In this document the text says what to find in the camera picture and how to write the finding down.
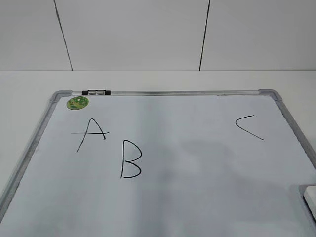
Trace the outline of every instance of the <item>white object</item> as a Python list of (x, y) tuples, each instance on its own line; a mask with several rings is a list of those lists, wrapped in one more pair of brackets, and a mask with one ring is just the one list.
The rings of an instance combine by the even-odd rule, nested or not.
[(304, 192), (304, 198), (312, 215), (316, 219), (316, 186), (307, 186)]
[(0, 70), (70, 70), (53, 0), (2, 0)]
[[(316, 72), (0, 71), (0, 192), (25, 150), (51, 95), (83, 90), (276, 89), (316, 149)], [(26, 100), (26, 106), (18, 106)]]
[[(268, 96), (63, 97), (0, 225), (7, 236), (310, 236), (291, 187), (315, 169)], [(245, 115), (253, 118), (235, 125)], [(101, 134), (88, 134), (88, 121)], [(88, 132), (100, 132), (91, 125)], [(143, 172), (120, 179), (122, 143)], [(137, 158), (125, 147), (125, 158)], [(135, 172), (127, 166), (123, 175)]]
[(316, 1), (211, 2), (202, 70), (316, 69)]
[(57, 0), (74, 70), (199, 69), (208, 0)]

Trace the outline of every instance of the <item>green magnet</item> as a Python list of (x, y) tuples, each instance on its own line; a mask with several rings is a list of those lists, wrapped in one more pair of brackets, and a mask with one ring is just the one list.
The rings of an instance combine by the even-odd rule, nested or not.
[(88, 98), (76, 96), (67, 101), (67, 108), (71, 110), (81, 110), (89, 104)]

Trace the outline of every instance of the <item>white table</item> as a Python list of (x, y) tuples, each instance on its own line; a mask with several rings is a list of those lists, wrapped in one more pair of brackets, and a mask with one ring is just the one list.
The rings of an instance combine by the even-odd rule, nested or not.
[(275, 89), (316, 149), (316, 71), (0, 71), (0, 192), (57, 90)]

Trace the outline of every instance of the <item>whiteboard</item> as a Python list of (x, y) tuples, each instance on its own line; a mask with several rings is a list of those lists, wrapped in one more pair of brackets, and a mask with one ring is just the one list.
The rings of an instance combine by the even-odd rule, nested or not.
[(314, 235), (298, 187), (316, 172), (273, 97), (72, 97), (52, 102), (0, 236)]

